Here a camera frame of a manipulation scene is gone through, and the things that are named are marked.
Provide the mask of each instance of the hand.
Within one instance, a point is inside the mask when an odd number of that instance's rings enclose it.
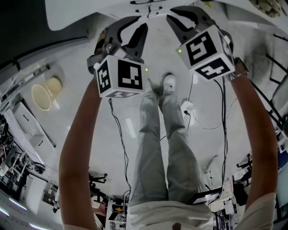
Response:
[[[104,45],[106,34],[107,34],[107,28],[103,30],[102,33],[99,35],[99,38],[95,47],[94,55],[102,53],[102,47]]]

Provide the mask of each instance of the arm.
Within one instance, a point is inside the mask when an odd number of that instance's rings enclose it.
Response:
[[[101,98],[93,79],[83,96],[63,146],[59,165],[63,224],[95,230],[89,188],[89,159]]]
[[[277,189],[277,140],[270,117],[246,75],[231,81],[238,97],[252,150],[252,180],[246,209]]]

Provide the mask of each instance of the white shirt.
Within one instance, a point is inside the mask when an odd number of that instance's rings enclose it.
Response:
[[[275,193],[256,200],[245,211],[235,230],[271,230],[273,227]],[[171,230],[175,223],[181,230],[211,230],[213,218],[205,204],[185,205],[176,201],[154,201],[135,205],[128,209],[128,230]],[[64,226],[64,230],[84,230]]]

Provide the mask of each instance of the equipment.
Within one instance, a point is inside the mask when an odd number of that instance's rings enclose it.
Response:
[[[14,78],[11,85],[8,87],[6,92],[2,95],[2,103],[0,105],[0,114],[3,115],[13,102],[13,100],[16,98],[16,96],[21,92],[21,90],[28,85],[30,82],[32,82],[34,79],[38,78],[45,72],[50,70],[50,65],[47,64],[45,66],[41,66],[37,70],[33,71],[32,73],[29,73],[24,78],[22,78],[20,81],[16,82],[16,79],[18,76]]]
[[[144,92],[148,67],[141,59],[147,24],[136,29],[127,45],[122,46],[121,32],[139,17],[123,18],[107,28],[102,53],[87,59],[88,70],[96,72],[100,97],[128,98]]]
[[[199,7],[179,6],[172,12],[189,18],[195,27],[187,28],[178,19],[167,15],[167,21],[181,43],[176,52],[189,70],[206,81],[235,71],[233,42]]]

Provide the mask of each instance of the electrical outlet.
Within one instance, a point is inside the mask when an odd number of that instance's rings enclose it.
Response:
[[[182,102],[181,111],[182,111],[183,118],[186,116],[184,111],[187,111],[192,116],[192,107],[193,107],[193,104],[190,101],[185,100]]]

